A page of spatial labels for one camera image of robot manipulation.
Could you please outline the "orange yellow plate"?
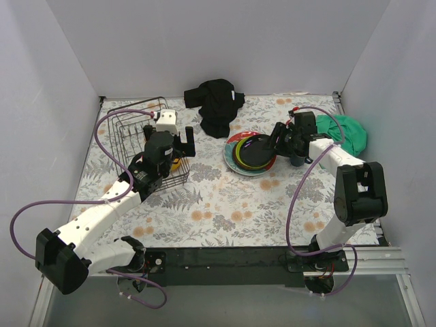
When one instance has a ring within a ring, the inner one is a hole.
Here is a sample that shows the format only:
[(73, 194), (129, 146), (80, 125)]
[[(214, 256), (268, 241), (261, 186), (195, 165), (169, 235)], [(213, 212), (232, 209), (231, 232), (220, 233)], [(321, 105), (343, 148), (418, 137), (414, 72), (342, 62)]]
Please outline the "orange yellow plate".
[(235, 164), (247, 171), (270, 168), (275, 162), (276, 154), (269, 146), (268, 139), (267, 135), (258, 134), (238, 141), (232, 150)]

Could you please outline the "large white plate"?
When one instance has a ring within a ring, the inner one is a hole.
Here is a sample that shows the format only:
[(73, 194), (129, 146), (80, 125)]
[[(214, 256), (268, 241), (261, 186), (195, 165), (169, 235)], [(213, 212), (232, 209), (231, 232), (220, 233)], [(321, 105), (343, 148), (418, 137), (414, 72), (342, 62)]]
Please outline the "large white plate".
[(259, 134), (260, 133), (256, 132), (256, 131), (242, 131), (240, 133), (234, 134), (233, 136), (230, 136), (226, 140), (224, 150), (223, 150), (223, 157), (224, 157), (226, 164), (228, 165), (228, 167), (231, 170), (233, 170), (234, 172), (236, 172), (240, 175), (243, 175), (243, 176), (255, 177), (255, 176), (265, 174), (267, 171), (269, 171), (274, 166), (277, 157), (273, 157), (272, 160), (268, 163), (268, 165), (266, 165), (264, 168), (262, 168), (260, 170), (243, 169), (240, 166), (238, 166), (234, 160), (234, 156), (233, 156), (234, 147), (241, 140), (244, 140), (245, 138), (259, 135)]

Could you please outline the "dark blue mug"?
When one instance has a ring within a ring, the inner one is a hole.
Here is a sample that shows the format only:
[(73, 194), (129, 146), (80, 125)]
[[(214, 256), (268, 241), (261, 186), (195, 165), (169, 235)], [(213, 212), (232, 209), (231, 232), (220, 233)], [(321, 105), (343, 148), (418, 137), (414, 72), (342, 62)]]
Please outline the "dark blue mug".
[(313, 160), (306, 155), (293, 154), (290, 156), (290, 163), (294, 167), (301, 167), (304, 164), (312, 164)]

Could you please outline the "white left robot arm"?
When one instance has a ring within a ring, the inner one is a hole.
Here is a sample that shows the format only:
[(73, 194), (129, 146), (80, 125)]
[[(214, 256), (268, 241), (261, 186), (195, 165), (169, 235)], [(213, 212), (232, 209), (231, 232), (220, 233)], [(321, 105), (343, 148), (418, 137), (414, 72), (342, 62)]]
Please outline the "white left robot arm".
[(99, 204), (52, 232), (36, 238), (35, 266), (64, 295), (76, 291), (87, 277), (114, 267), (136, 273), (144, 267), (145, 246), (131, 236), (94, 247), (118, 219), (157, 191), (172, 170), (174, 160), (195, 157), (193, 127), (187, 140), (168, 131), (148, 128), (144, 150), (134, 156)]

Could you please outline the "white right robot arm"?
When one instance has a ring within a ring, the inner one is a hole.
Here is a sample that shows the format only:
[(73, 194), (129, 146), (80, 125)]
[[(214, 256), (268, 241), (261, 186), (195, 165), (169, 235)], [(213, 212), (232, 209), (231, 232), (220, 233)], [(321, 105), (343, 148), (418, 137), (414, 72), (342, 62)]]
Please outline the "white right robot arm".
[(290, 267), (309, 266), (315, 270), (333, 268), (345, 263), (344, 247), (364, 226), (388, 212), (384, 169), (376, 161), (365, 162), (343, 149), (345, 133), (339, 140), (320, 133), (316, 125), (314, 106), (295, 107), (289, 111), (288, 123), (277, 123), (269, 136), (268, 147), (276, 155), (287, 157), (292, 166), (309, 167), (303, 177), (308, 178), (316, 165), (321, 165), (335, 179), (334, 215), (326, 227), (317, 233), (305, 251), (292, 246), (290, 219), (285, 223), (287, 253)]

